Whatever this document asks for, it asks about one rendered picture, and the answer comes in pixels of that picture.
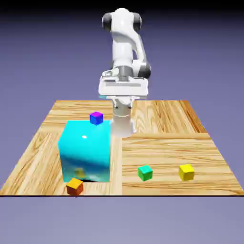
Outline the small orange cube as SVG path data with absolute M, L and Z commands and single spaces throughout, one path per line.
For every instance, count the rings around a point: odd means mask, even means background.
M 83 191 L 83 181 L 72 178 L 67 184 L 66 184 L 66 190 L 67 194 L 71 196 L 79 196 Z

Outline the small purple cube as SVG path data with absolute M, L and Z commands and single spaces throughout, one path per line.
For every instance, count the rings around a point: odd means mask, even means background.
M 94 125 L 103 123 L 103 114 L 98 111 L 90 113 L 90 123 Z

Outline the large cyan box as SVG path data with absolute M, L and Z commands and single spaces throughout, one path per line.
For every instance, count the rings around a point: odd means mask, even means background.
M 67 121 L 58 142 L 63 181 L 109 182 L 110 145 L 110 121 Z

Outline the small yellow cube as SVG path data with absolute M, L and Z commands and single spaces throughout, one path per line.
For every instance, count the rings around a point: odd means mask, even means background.
M 179 177 L 182 181 L 193 180 L 194 174 L 194 168 L 190 164 L 179 165 Z

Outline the small green cube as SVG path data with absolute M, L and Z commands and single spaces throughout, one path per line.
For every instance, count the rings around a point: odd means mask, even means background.
M 153 178 L 153 170 L 149 165 L 138 167 L 138 176 L 142 181 L 147 181 Z

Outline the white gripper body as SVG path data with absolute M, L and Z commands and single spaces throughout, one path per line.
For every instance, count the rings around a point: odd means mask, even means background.
M 100 77 L 98 93 L 102 98 L 110 97 L 146 97 L 148 95 L 148 80 L 128 77 L 128 81 L 119 81 L 119 77 Z

